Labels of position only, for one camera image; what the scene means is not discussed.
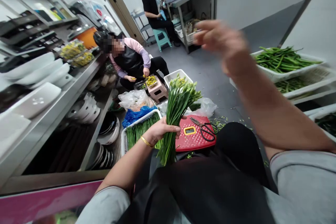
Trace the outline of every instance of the door frame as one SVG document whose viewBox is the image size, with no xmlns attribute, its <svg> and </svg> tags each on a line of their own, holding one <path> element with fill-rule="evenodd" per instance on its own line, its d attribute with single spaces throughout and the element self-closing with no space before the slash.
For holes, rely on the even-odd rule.
<svg viewBox="0 0 336 224">
<path fill-rule="evenodd" d="M 123 0 L 107 0 L 131 38 L 144 45 L 145 41 Z"/>
</svg>

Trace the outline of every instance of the black pants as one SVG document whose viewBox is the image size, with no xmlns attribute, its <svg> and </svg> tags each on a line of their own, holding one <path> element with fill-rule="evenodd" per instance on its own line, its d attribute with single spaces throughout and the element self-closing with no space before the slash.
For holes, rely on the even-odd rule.
<svg viewBox="0 0 336 224">
<path fill-rule="evenodd" d="M 217 134 L 216 152 L 246 175 L 255 178 L 266 188 L 270 188 L 263 158 L 253 132 L 238 122 L 230 122 Z"/>
<path fill-rule="evenodd" d="M 159 56 L 155 57 L 150 60 L 150 68 L 149 68 L 149 74 L 154 74 L 156 75 L 159 80 L 164 84 L 165 81 L 164 79 L 156 72 L 157 70 L 160 70 L 164 76 L 169 74 L 167 63 L 165 60 Z M 129 80 L 126 79 L 120 79 L 120 84 L 125 87 L 128 90 L 133 90 L 134 89 L 134 84 L 136 82 L 130 82 Z"/>
<path fill-rule="evenodd" d="M 165 28 L 167 30 L 168 36 L 174 42 L 179 42 L 177 35 L 175 33 L 174 25 L 172 21 L 164 20 L 154 20 L 151 22 L 150 26 L 153 29 Z"/>
</svg>

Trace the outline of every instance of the teal stool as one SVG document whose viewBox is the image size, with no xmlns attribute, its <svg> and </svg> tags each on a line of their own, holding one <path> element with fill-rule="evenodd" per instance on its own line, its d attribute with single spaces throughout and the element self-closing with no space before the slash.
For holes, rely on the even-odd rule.
<svg viewBox="0 0 336 224">
<path fill-rule="evenodd" d="M 158 44 L 158 47 L 159 47 L 159 50 L 160 52 L 161 51 L 161 46 L 163 46 L 164 44 L 168 43 L 168 45 L 171 47 L 171 42 L 169 41 L 169 38 L 168 38 L 168 35 L 166 33 L 166 29 L 153 29 L 153 32 L 154 32 L 154 36 L 155 36 L 155 39 L 156 39 L 156 43 Z M 159 40 L 159 35 L 160 34 L 163 34 L 164 35 L 164 38 Z"/>
</svg>

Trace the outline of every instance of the person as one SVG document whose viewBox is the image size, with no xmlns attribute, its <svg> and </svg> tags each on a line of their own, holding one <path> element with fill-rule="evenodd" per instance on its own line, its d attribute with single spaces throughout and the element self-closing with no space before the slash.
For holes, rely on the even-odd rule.
<svg viewBox="0 0 336 224">
<path fill-rule="evenodd" d="M 156 72 L 160 70 L 164 76 L 169 74 L 167 63 L 162 57 L 150 59 L 148 52 L 133 38 L 117 38 L 114 33 L 102 33 L 94 36 L 96 44 L 109 54 L 111 63 L 120 77 L 120 83 L 128 90 L 134 89 L 135 82 L 144 80 L 155 74 L 164 83 L 164 79 Z"/>
<path fill-rule="evenodd" d="M 217 135 L 216 156 L 157 168 L 131 202 L 125 190 L 152 152 L 139 139 L 77 223 L 336 223 L 335 143 L 258 69 L 240 32 L 216 20 L 198 28 L 194 43 L 221 56 L 223 72 L 235 82 L 264 144 L 278 194 L 258 179 L 265 171 L 255 135 L 230 122 Z M 143 138 L 154 146 L 166 132 L 180 131 L 162 118 Z"/>
<path fill-rule="evenodd" d="M 142 0 L 142 3 L 145 16 L 147 17 L 148 23 L 152 29 L 165 28 L 167 30 L 168 36 L 173 41 L 174 46 L 179 47 L 181 44 L 175 33 L 173 22 L 168 20 L 161 20 L 162 16 L 158 11 L 156 0 Z"/>
</svg>

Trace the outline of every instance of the hair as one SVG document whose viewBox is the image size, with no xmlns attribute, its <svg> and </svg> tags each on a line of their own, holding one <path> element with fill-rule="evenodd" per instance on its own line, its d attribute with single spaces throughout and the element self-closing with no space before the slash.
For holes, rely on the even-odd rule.
<svg viewBox="0 0 336 224">
<path fill-rule="evenodd" d="M 113 32 L 97 31 L 93 35 L 93 39 L 96 42 L 97 46 L 103 51 L 103 53 L 111 53 L 113 51 L 113 40 L 116 38 L 116 35 Z"/>
</svg>

